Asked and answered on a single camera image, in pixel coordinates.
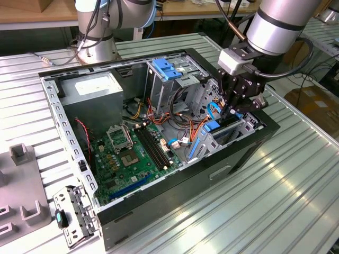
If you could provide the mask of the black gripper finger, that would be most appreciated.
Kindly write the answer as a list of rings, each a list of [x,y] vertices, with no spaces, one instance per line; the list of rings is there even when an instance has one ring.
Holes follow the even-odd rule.
[[[220,116],[223,120],[227,118],[229,113],[229,97],[228,97],[228,85],[229,85],[229,75],[223,69],[218,69],[218,87],[219,94],[224,99],[224,106],[222,107]]]
[[[229,106],[229,114],[246,114],[267,107],[267,100],[262,95],[250,98],[239,98]]]

